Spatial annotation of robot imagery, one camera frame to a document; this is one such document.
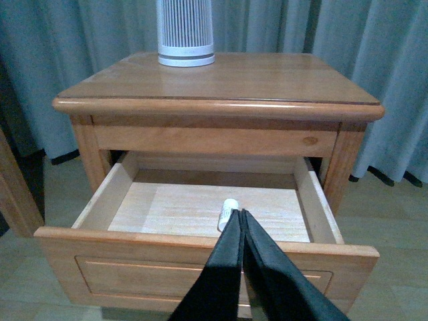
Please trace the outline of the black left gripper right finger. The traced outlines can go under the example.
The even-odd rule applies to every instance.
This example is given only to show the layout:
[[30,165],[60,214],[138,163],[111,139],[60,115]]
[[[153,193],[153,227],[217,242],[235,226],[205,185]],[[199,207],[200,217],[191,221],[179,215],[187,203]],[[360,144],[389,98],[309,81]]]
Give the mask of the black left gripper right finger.
[[348,320],[245,209],[241,230],[243,271],[269,320]]

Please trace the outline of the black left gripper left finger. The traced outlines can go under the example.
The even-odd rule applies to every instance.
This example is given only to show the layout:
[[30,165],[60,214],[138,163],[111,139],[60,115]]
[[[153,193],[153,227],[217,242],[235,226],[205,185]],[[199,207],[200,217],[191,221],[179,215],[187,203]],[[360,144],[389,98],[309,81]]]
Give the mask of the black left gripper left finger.
[[241,212],[234,209],[197,281],[170,320],[236,320],[238,313],[243,233]]

